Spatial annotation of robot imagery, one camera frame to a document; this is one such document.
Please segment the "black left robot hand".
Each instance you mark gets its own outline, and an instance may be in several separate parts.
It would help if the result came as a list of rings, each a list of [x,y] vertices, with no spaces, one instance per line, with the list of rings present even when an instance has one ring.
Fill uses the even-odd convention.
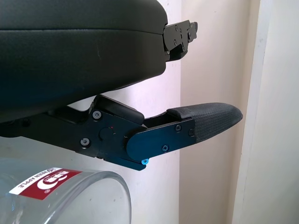
[[[143,170],[148,159],[210,139],[242,120],[225,103],[145,118],[106,97],[163,74],[197,37],[156,0],[3,0],[0,134]]]

